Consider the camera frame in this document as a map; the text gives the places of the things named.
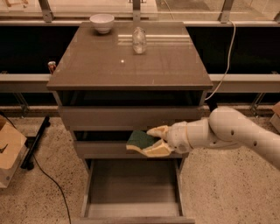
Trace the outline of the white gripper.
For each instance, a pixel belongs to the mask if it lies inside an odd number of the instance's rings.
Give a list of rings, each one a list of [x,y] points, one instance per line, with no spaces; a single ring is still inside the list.
[[[172,153],[172,150],[178,154],[185,154],[192,150],[192,147],[187,137],[187,122],[177,122],[172,126],[158,126],[147,131],[147,134],[152,137],[159,137],[166,140],[158,140],[152,146],[144,149],[147,157],[161,158],[167,157]]]

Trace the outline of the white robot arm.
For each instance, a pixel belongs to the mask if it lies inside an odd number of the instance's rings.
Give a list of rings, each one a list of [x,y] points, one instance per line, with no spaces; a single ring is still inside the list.
[[[280,136],[258,126],[233,108],[218,107],[207,119],[159,126],[149,129],[147,134],[163,139],[168,150],[179,154],[198,148],[246,146],[280,169]]]

